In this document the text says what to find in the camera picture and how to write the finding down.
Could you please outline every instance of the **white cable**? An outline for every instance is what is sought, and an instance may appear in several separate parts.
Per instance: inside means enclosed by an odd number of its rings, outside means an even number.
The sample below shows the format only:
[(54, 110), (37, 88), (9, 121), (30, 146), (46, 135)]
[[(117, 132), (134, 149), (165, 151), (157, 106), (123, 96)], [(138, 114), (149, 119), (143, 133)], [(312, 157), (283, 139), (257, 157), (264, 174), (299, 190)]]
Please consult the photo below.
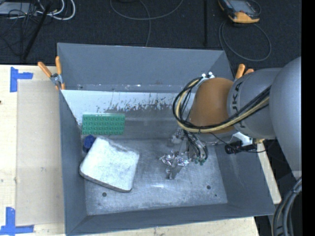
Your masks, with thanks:
[[(61, 0), (61, 2), (62, 2), (62, 7), (61, 7), (61, 9), (59, 10), (59, 11), (57, 11), (57, 12), (49, 12), (49, 13), (47, 13), (47, 15), (48, 16), (53, 16), (53, 15), (58, 15), (59, 13), (61, 13), (63, 10), (64, 10), (64, 0)], [(36, 11), (37, 13), (40, 13), (40, 14), (43, 14), (44, 12), (43, 11)]]
[[(41, 4), (40, 0), (37, 0), (37, 1), (38, 1), (38, 3), (39, 3), (40, 7), (41, 7), (43, 10), (45, 10), (45, 8), (44, 8), (44, 6)], [(55, 16), (55, 15), (61, 13), (61, 12), (64, 10), (64, 0), (61, 0), (61, 1), (62, 1), (62, 3), (63, 3), (62, 8), (61, 8), (59, 11), (57, 11), (56, 13), (53, 13), (53, 12), (47, 13), (47, 16), (50, 16), (50, 17), (52, 17), (52, 18), (54, 18), (54, 19), (57, 19), (57, 20), (69, 20), (69, 19), (73, 18), (74, 15), (75, 15), (75, 10), (76, 10), (76, 9), (75, 9), (75, 3), (74, 3), (73, 0), (70, 0), (70, 1), (71, 1), (71, 4), (72, 4), (72, 7), (73, 7), (73, 12), (72, 12), (72, 14), (71, 14), (69, 17), (67, 17), (67, 18), (62, 18), (62, 17), (56, 17), (56, 16)]]
[(74, 3), (73, 0), (70, 0), (70, 1), (71, 1), (71, 4), (72, 4), (72, 7), (73, 7), (73, 12), (72, 12), (72, 14), (69, 17), (67, 17), (67, 18), (59, 18), (59, 17), (55, 17), (54, 15), (48, 15), (48, 16), (51, 16), (54, 19), (58, 19), (58, 20), (69, 20), (69, 19), (73, 18), (74, 15), (75, 15), (75, 3)]

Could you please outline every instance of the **black cable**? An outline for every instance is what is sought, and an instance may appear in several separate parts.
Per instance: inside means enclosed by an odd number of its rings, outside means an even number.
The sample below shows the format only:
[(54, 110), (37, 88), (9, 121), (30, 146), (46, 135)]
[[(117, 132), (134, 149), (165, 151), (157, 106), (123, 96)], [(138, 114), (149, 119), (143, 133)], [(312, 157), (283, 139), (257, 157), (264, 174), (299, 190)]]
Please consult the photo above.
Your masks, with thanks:
[(111, 8), (113, 9), (113, 11), (115, 11), (118, 15), (120, 15), (120, 16), (122, 16), (122, 17), (124, 17), (124, 18), (133, 19), (133, 20), (152, 20), (152, 19), (163, 18), (163, 17), (166, 17), (166, 16), (172, 14), (174, 11), (176, 11), (176, 10), (182, 5), (183, 1), (184, 1), (184, 0), (181, 0), (180, 3), (177, 5), (177, 7), (176, 7), (175, 9), (173, 9), (171, 12), (168, 12), (168, 13), (166, 13), (166, 14), (164, 14), (164, 15), (161, 15), (161, 16), (157, 16), (157, 17), (147, 17), (147, 18), (134, 18), (134, 17), (126, 16), (126, 15), (124, 15), (124, 14), (118, 12), (118, 11), (114, 8), (114, 6), (113, 6), (113, 4), (112, 4), (112, 0), (109, 0), (109, 3), (110, 3)]
[(223, 33), (223, 27), (226, 25), (226, 22), (227, 21), (224, 21), (223, 23), (221, 23), (220, 27), (219, 27), (219, 41), (220, 41), (220, 44), (221, 44), (221, 47), (222, 49), (224, 49), (223, 47), (223, 43), (228, 47), (228, 49), (230, 51), (232, 51), (235, 55), (237, 55), (238, 57), (242, 58), (242, 59), (245, 59), (245, 60), (248, 60), (248, 61), (254, 61), (254, 62), (260, 62), (260, 61), (264, 61), (266, 59), (269, 58), (270, 54), (271, 54), (271, 41), (267, 35), (267, 33), (261, 28), (259, 27), (257, 24), (253, 24), (254, 26), (256, 26), (266, 37), (266, 39), (268, 40), (268, 44), (269, 44), (269, 52), (268, 54), (262, 58), (262, 59), (250, 59), (250, 58), (247, 58), (245, 56), (242, 56), (240, 54), (238, 54), (236, 51), (233, 50), (233, 48), (227, 43), (227, 40), (225, 39), (224, 37), (224, 33)]
[(27, 56), (29, 55), (30, 50), (31, 50), (31, 48), (32, 48), (32, 46), (33, 46), (33, 43), (35, 42), (35, 39), (36, 39), (36, 37), (37, 37), (37, 35), (38, 35), (38, 33), (39, 33), (39, 31), (40, 31), (40, 29), (41, 29), (43, 23), (44, 23), (44, 20), (45, 20), (45, 18), (46, 18), (46, 16), (47, 16), (47, 13), (48, 13), (48, 11), (49, 11), (49, 9), (50, 9), (50, 7), (51, 7), (53, 1), (54, 1), (54, 0), (50, 0), (49, 3), (48, 3), (48, 5), (45, 7), (45, 11), (44, 11), (44, 13), (43, 13), (43, 16), (42, 16), (42, 18), (41, 18), (39, 24), (38, 24), (37, 27), (36, 27), (35, 34), (34, 34), (34, 35), (32, 36), (32, 38), (30, 39), (30, 41), (29, 41), (29, 43), (28, 43), (28, 45), (27, 45), (27, 47), (26, 47), (26, 49), (25, 49), (25, 51), (24, 51), (24, 53), (23, 53), (23, 56), (22, 56), (22, 59), (23, 59), (23, 60), (26, 60)]
[(283, 209), (283, 235), (284, 236), (288, 236), (289, 232), (288, 232), (288, 228), (287, 228), (287, 220), (288, 220), (288, 214), (289, 211), (294, 203), (295, 198), (297, 197), (297, 195), (302, 191), (302, 184), (300, 184), (296, 189), (294, 189), (292, 191), (292, 194), (290, 195), (289, 200), (287, 201), (286, 206)]
[(294, 228), (293, 228), (293, 222), (292, 222), (292, 207), (293, 207), (293, 205), (291, 205), (289, 215), (288, 215), (289, 231), (291, 233), (290, 236), (294, 236)]
[[(249, 108), (249, 107), (254, 107), (255, 105), (257, 105), (259, 102), (261, 102), (267, 95), (269, 95), (269, 92), (270, 92), (270, 86), (268, 88), (266, 88), (262, 93), (260, 93), (259, 95), (257, 95), (254, 99), (252, 99), (249, 103), (247, 103), (243, 108), (241, 108), (238, 112), (236, 112), (235, 114), (233, 114), (232, 116), (230, 116), (228, 119), (226, 119), (225, 121), (219, 123), (219, 124), (215, 124), (215, 125), (209, 125), (209, 126), (195, 126), (193, 125), (192, 123), (186, 121), (186, 120), (182, 120), (181, 118), (178, 118), (178, 116), (176, 115), (176, 102), (178, 101), (178, 99), (181, 97), (182, 94), (184, 94), (188, 89), (191, 89), (193, 88), (194, 86), (196, 86), (200, 80), (202, 79), (203, 77), (200, 77), (200, 78), (196, 78), (196, 79), (193, 79), (192, 81), (190, 81), (185, 87), (184, 89), (175, 97), (175, 100), (173, 102), (173, 115), (174, 117), (176, 118), (176, 120), (178, 122), (180, 122), (181, 124), (189, 127), (189, 128), (195, 128), (195, 129), (207, 129), (207, 128), (214, 128), (214, 127), (218, 127), (220, 125), (223, 125), (227, 122), (229, 122), (230, 120), (236, 118), (239, 116), (239, 114), (241, 114), (245, 109)], [(198, 82), (196, 82), (193, 86), (189, 86), (192, 82), (198, 80)]]
[[(293, 201), (295, 199), (295, 197), (302, 191), (302, 177), (300, 177), (296, 183), (294, 184), (294, 186), (292, 187), (291, 190), (289, 190), (282, 202), (277, 206), (276, 211), (274, 213), (273, 216), (273, 220), (272, 220), (272, 236), (276, 236), (277, 235), (277, 228), (278, 228), (278, 220), (280, 218), (280, 215), (282, 213), (282, 211), (285, 209), (286, 212), (288, 212), (290, 206), (293, 204)], [(283, 219), (285, 219), (284, 217), (287, 218), (287, 214), (283, 214)], [(285, 228), (286, 222), (284, 223), (283, 221), (283, 235), (287, 236), (287, 228)]]

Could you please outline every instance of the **black carpet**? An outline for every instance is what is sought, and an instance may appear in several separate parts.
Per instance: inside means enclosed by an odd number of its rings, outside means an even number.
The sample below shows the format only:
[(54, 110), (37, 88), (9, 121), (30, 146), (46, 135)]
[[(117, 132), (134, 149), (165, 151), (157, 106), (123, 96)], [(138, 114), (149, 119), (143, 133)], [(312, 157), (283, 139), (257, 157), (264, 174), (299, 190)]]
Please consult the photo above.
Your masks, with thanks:
[[(34, 3), (36, 0), (10, 1)], [(218, 0), (74, 0), (75, 16), (68, 21), (47, 17), (26, 59), (22, 56), (36, 31), (41, 15), (16, 20), (8, 19), (8, 15), (1, 15), (0, 64), (35, 65), (38, 61), (43, 61), (46, 65), (54, 65), (58, 42), (224, 49), (234, 71), (240, 63), (253, 69), (283, 67), (301, 56), (302, 0), (255, 1), (261, 7), (260, 21), (256, 24), (258, 27), (252, 24), (235, 27), (220, 9)], [(129, 19), (116, 13), (111, 4), (116, 11), (127, 17), (158, 18), (150, 21)], [(54, 0), (52, 8), (58, 9), (60, 6), (60, 0)], [(69, 1), (66, 6), (69, 16), (73, 9)], [(222, 33), (225, 42), (221, 44)], [(286, 174), (288, 165), (285, 160), (283, 162), (277, 167), (276, 163), (272, 163), (276, 179)], [(261, 235), (271, 235), (266, 217), (256, 218), (256, 223)]]

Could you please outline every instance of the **beige surface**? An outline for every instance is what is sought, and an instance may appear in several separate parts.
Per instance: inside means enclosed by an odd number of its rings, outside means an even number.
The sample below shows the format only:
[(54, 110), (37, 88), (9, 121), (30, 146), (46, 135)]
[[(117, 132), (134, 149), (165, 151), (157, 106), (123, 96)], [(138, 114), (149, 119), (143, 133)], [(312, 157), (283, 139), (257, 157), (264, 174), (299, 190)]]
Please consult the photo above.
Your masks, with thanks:
[[(3, 148), (0, 150), (0, 225), (3, 225), (5, 222), (5, 214), (2, 211), (5, 211), (5, 207), (16, 208), (16, 160), (17, 160), (17, 105), (18, 97), (16, 92), (9, 92), (9, 71), (10, 65), (0, 65), (0, 142)], [(54, 86), (51, 84), (49, 79), (44, 75), (44, 73), (37, 66), (21, 66), (15, 65), (15, 68), (19, 69), (19, 72), (29, 71), (33, 72), (34, 76), (31, 81), (27, 83), (32, 83), (36, 81), (46, 81), (45, 83), (34, 83), (35, 85), (43, 85), (45, 88), (49, 88), (48, 85)], [(52, 73), (56, 72), (55, 67), (49, 67)], [(43, 104), (43, 102), (33, 102), (34, 116), (36, 116), (36, 109)], [(51, 130), (47, 131), (45, 135), (51, 136), (54, 139), (54, 136), (59, 135)], [(49, 156), (49, 153), (56, 153), (56, 151), (47, 151), (47, 154), (38, 154), (37, 156), (41, 157), (41, 160), (53, 160), (52, 162), (46, 161), (46, 163), (52, 163), (53, 165), (58, 160), (56, 156)], [(259, 158), (262, 162), (263, 170), (267, 175), (267, 184), (270, 186), (271, 194), (273, 200), (277, 203), (280, 200), (278, 188), (275, 185), (275, 179), (271, 171), (269, 161), (267, 159), (266, 153), (260, 153)], [(38, 191), (34, 193), (36, 198), (42, 198), (44, 192)], [(58, 213), (57, 206), (50, 206), (50, 214)], [(45, 220), (50, 220), (51, 222), (46, 224), (36, 224), (34, 228), (34, 233), (24, 234), (24, 235), (63, 235), (63, 223), (53, 223), (53, 217), (49, 215)], [(231, 220), (222, 220), (222, 221), (212, 221), (212, 222), (203, 222), (203, 223), (194, 223), (180, 226), (172, 227), (163, 227), (163, 228), (150, 228), (143, 230), (133, 230), (127, 232), (116, 232), (102, 234), (105, 236), (122, 236), (122, 235), (131, 235), (131, 236), (177, 236), (177, 235), (194, 235), (194, 236), (204, 236), (204, 235), (213, 235), (213, 236), (257, 236), (257, 228), (255, 225), (254, 219), (251, 218), (241, 218), (241, 219), (231, 219)]]

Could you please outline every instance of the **orange clamp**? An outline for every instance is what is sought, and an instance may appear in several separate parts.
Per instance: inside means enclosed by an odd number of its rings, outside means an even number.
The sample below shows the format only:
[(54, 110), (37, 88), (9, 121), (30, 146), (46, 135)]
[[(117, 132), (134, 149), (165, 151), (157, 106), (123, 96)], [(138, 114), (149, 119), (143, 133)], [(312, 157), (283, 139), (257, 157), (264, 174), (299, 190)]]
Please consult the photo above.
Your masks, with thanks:
[(49, 69), (47, 68), (47, 66), (45, 66), (45, 64), (43, 62), (38, 62), (37, 65), (40, 67), (40, 69), (43, 70), (43, 72), (47, 75), (47, 77), (51, 77), (52, 73), (51, 71), (49, 71)]

